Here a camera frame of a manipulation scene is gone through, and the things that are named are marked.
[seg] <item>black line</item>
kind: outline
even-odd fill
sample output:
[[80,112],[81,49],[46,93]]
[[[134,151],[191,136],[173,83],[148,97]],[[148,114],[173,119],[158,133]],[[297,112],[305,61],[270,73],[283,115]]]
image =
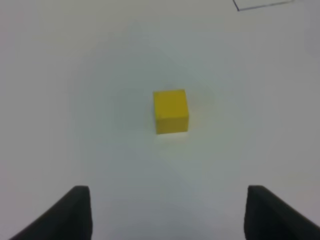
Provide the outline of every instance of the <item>black line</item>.
[[265,8],[265,7],[271,7],[271,6],[276,6],[276,5],[282,5],[282,4],[288,4],[292,3],[294,0],[290,1],[283,1],[283,2],[277,2],[277,3],[271,3],[271,4],[265,4],[265,5],[259,5],[259,6],[251,6],[251,7],[246,7],[246,8],[238,8],[238,12],[240,11],[246,11],[246,10],[252,10],[252,9],[260,9],[260,8]]
[[238,8],[238,5],[236,4],[236,1],[235,1],[235,0],[232,0],[232,1],[233,1],[234,5],[235,5],[237,11],[239,12],[240,10],[239,10],[239,8]]

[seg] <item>white surface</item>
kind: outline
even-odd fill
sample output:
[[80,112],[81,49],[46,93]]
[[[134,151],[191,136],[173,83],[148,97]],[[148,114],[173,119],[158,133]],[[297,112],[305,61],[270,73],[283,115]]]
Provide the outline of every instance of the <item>white surface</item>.
[[[317,0],[0,2],[0,239],[89,185],[94,240],[244,239],[248,185],[320,224]],[[190,131],[156,136],[152,91]]]
[[240,10],[280,3],[289,3],[291,1],[292,0],[235,0],[236,5]]

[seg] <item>cube front face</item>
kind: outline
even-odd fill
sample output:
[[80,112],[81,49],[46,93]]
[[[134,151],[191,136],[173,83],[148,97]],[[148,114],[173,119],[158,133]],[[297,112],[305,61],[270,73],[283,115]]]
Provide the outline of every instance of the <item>cube front face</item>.
[[189,111],[183,89],[153,93],[157,134],[187,132]]

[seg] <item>wooden block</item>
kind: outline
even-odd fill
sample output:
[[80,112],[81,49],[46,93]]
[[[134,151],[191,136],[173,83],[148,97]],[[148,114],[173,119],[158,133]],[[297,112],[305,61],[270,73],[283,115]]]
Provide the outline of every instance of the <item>wooden block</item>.
[[188,131],[189,111],[185,90],[155,91],[153,100],[157,134]]

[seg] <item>cube top face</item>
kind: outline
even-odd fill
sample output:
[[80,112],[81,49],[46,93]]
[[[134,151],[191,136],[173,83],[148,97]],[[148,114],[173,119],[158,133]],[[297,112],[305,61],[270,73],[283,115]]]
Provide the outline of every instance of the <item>cube top face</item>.
[[187,96],[183,89],[155,91],[153,100],[156,120],[189,117]]

